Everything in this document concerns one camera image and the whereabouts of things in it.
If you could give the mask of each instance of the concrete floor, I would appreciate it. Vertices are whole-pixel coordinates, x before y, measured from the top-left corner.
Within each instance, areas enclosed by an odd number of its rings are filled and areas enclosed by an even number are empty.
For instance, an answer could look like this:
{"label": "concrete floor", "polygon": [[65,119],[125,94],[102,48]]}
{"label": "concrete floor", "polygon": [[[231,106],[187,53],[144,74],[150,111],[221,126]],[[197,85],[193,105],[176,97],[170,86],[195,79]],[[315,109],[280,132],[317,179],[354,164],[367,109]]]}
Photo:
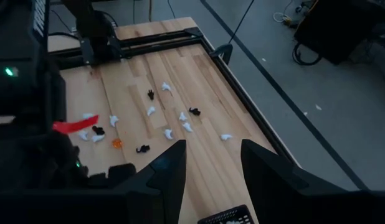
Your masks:
{"label": "concrete floor", "polygon": [[[288,8],[292,16],[299,0]],[[153,19],[172,19],[166,0],[153,0]],[[213,10],[234,30],[250,0],[207,0]],[[359,178],[373,190],[385,190],[385,83],[374,65],[326,60],[301,67],[291,58],[293,31],[273,21],[289,0],[255,1],[237,36],[273,76],[295,104],[324,135]],[[227,43],[228,33],[200,0],[171,0],[176,17],[192,17],[214,47]],[[120,26],[133,23],[133,1],[94,3],[109,12]],[[72,27],[73,16],[63,6],[52,6]],[[136,23],[148,22],[148,0],[136,2]],[[54,14],[50,31],[66,31]],[[324,150],[246,54],[233,41],[230,68],[255,101],[289,150],[307,171],[348,190],[357,187]]]}

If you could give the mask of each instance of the white paper on floor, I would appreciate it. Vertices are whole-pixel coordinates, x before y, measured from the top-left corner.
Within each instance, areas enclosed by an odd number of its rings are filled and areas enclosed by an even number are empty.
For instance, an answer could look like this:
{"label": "white paper on floor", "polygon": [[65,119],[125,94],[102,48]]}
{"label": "white paper on floor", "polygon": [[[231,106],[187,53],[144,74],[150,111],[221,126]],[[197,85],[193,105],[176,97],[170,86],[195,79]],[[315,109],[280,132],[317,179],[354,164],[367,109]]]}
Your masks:
{"label": "white paper on floor", "polygon": [[165,133],[165,136],[166,136],[167,139],[169,139],[169,140],[173,139],[173,137],[172,137],[172,130],[171,129],[166,129],[164,133]]}
{"label": "white paper on floor", "polygon": [[105,134],[100,135],[100,136],[93,136],[92,137],[92,141],[93,142],[98,142],[98,141],[101,141],[102,139],[104,139],[104,137],[105,137]]}
{"label": "white paper on floor", "polygon": [[155,112],[155,107],[152,106],[152,107],[148,108],[147,115],[150,116],[154,112]]}
{"label": "white paper on floor", "polygon": [[170,86],[169,86],[168,84],[166,84],[166,82],[163,82],[163,84],[162,84],[162,90],[169,90],[169,91],[171,91],[171,90],[170,90]]}
{"label": "white paper on floor", "polygon": [[111,126],[115,127],[115,123],[119,121],[118,117],[115,116],[115,115],[110,115],[110,122],[111,122]]}
{"label": "white paper on floor", "polygon": [[184,115],[183,112],[180,113],[179,120],[180,120],[180,121],[187,121],[187,117],[186,117],[186,115]]}
{"label": "white paper on floor", "polygon": [[189,124],[188,122],[185,122],[185,123],[183,124],[183,127],[184,127],[185,130],[188,131],[188,132],[192,132],[192,131],[193,131],[193,130],[191,129],[190,124]]}
{"label": "white paper on floor", "polygon": [[88,141],[88,138],[87,138],[87,131],[85,130],[81,130],[78,132],[78,135],[81,139],[83,139],[84,141]]}
{"label": "white paper on floor", "polygon": [[223,141],[226,141],[226,140],[232,138],[232,135],[231,135],[231,134],[222,134],[222,135],[220,136],[220,138],[221,138]]}
{"label": "white paper on floor", "polygon": [[92,116],[94,116],[94,114],[91,114],[91,113],[85,113],[85,114],[83,114],[83,119],[89,119],[89,118],[91,118]]}

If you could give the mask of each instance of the red tag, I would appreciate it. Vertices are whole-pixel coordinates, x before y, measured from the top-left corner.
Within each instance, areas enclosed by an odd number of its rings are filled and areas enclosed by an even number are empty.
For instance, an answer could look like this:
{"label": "red tag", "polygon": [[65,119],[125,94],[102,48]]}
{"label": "red tag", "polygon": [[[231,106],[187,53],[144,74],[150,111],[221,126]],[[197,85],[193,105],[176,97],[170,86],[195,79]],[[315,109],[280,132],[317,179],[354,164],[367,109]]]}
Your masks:
{"label": "red tag", "polygon": [[97,124],[97,122],[98,122],[98,115],[92,116],[89,119],[78,121],[76,123],[66,123],[66,122],[56,121],[53,123],[53,130],[56,130],[62,134],[69,134],[69,133],[74,133],[76,131],[80,131],[91,125]]}

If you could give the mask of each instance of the led light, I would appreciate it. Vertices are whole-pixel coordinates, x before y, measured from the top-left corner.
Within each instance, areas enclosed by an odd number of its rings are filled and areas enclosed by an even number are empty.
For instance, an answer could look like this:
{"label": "led light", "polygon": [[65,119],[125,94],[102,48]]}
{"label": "led light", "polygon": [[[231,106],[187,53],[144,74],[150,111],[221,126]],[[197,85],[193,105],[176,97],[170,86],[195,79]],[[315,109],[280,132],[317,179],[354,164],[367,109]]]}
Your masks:
{"label": "led light", "polygon": [[10,68],[6,68],[5,71],[6,71],[7,75],[14,76],[14,73],[11,71]]}

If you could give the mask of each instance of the wooden tabletop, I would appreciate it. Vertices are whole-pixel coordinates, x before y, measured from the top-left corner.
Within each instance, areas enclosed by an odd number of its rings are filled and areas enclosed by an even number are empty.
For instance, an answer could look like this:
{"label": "wooden tabletop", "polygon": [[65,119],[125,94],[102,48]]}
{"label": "wooden tabletop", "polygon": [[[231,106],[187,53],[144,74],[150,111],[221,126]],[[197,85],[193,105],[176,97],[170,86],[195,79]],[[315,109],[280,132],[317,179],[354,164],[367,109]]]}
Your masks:
{"label": "wooden tabletop", "polygon": [[[151,22],[119,27],[119,39],[141,37],[196,27],[191,18]],[[49,49],[77,47],[66,37],[50,37]],[[68,121],[82,119],[84,113],[99,114],[98,125],[106,132],[104,140],[93,143],[70,138],[80,147],[80,159],[90,174],[106,172],[110,166],[133,163],[141,170],[178,139],[187,140],[187,173],[180,223],[196,223],[215,213],[246,204],[258,223],[245,186],[240,161],[242,139],[251,139],[274,152],[266,137],[232,91],[220,71],[200,45],[154,52],[130,60],[79,67],[61,72],[67,82]],[[163,82],[171,91],[163,91]],[[148,90],[155,98],[148,98]],[[156,111],[147,116],[147,109]],[[199,108],[194,116],[188,109]],[[188,118],[193,133],[179,120],[180,112]],[[109,116],[119,117],[116,127]],[[167,140],[165,129],[173,130]],[[233,138],[221,141],[221,134]],[[120,138],[122,149],[111,142]],[[149,144],[151,150],[137,154],[136,148]]]}

